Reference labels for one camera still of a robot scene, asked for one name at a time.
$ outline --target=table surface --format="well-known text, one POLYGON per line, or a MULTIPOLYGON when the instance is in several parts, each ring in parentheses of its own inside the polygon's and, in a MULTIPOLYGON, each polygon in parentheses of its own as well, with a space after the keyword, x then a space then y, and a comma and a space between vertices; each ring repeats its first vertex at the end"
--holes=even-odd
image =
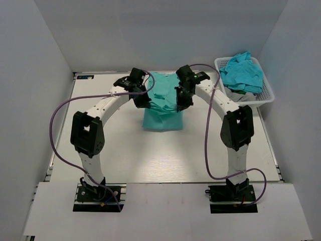
MULTIPOLYGON (((211 79, 216 74, 208 73, 211 79)), ((104 94, 110 91, 124 73, 96 74, 93 79, 75 80, 72 97, 104 94)), ((69 104, 66 120, 58 144, 58 152, 68 161, 81 165, 80 157, 70 144, 72 116, 84 112, 99 99, 82 99, 69 104)), ((123 105, 104 127, 105 146, 101 152, 101 167, 108 183, 134 182, 213 182, 204 161, 204 136, 208 105, 197 96, 194 106, 186 109, 184 129, 170 132, 151 132, 142 128, 143 109, 133 101, 123 105)), ((268 181, 279 181, 274 159, 267 141, 261 118, 253 110, 254 136, 247 154, 247 168, 261 169, 268 181)), ((214 176, 226 176, 227 149, 220 139, 222 121, 212 112, 209 133, 209 165, 214 176)), ((57 157, 53 160, 51 181, 75 180, 83 175, 80 170, 67 166, 57 157)), ((263 181, 258 172, 248 173, 250 181, 263 181)))
MULTIPOLYGON (((263 184, 255 183, 257 195, 263 184)), ((121 213, 73 212, 77 183, 40 183, 24 235, 35 241, 311 239, 293 185, 268 184, 258 213, 211 214, 206 184, 127 185, 121 213)))

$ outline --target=turquoise towel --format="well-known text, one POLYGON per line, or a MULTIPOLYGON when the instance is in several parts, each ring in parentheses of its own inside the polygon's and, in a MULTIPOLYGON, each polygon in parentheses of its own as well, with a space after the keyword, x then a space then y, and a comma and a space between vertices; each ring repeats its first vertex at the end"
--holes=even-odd
POLYGON ((243 90, 254 94, 262 92, 263 71, 251 60, 251 53, 235 55, 220 69, 223 84, 229 89, 243 90))
MULTIPOLYGON (((153 130, 173 130, 183 128, 183 112, 176 112, 176 90, 179 80, 176 74, 164 75, 152 72, 155 86, 148 92, 150 109, 145 109, 142 127, 153 130)), ((147 88, 152 85, 149 78, 147 88)))

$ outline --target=gray cloth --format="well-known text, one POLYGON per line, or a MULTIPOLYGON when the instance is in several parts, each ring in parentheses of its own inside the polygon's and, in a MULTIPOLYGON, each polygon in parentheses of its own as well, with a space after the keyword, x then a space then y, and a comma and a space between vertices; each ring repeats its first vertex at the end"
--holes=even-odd
POLYGON ((256 96, 250 92, 246 92, 246 94, 238 94, 232 92, 228 87, 224 87, 226 96, 229 97, 234 102, 244 102, 244 101, 255 101, 256 96))

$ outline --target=plastic basket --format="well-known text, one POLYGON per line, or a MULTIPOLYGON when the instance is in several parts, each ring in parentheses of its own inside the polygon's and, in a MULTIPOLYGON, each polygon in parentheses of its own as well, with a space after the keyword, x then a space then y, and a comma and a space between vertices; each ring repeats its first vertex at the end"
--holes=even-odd
MULTIPOLYGON (((215 67, 217 70, 220 70, 221 68, 223 68, 225 65, 227 65, 227 62, 229 62, 229 60, 231 59, 232 57, 224 57, 224 58, 217 58, 215 60, 215 67)), ((252 61, 254 64, 257 64, 260 66, 260 68, 262 69, 259 61, 254 58, 254 57, 251 57, 252 61)), ((268 103, 268 102, 272 102, 274 101, 274 94, 273 94, 273 91, 269 85, 269 82, 267 81, 266 79, 266 76, 263 72, 263 90, 262 90, 262 93, 258 94, 256 96, 256 100, 255 101, 240 101, 240 102, 237 102, 239 105, 249 105, 251 107, 259 107, 265 103, 268 103)))

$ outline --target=gray wall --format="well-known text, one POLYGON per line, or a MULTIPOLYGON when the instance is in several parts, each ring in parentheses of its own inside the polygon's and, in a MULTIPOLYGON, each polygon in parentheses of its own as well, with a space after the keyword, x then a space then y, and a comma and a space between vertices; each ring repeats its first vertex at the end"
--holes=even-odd
POLYGON ((73 75, 33 0, 3 0, 0 24, 0 239, 15 241, 52 153, 51 113, 73 75))
POLYGON ((265 124, 313 240, 321 240, 320 13, 320 1, 289 1, 259 55, 275 94, 262 108, 265 124))
POLYGON ((287 0, 35 0, 73 71, 257 56, 287 0))

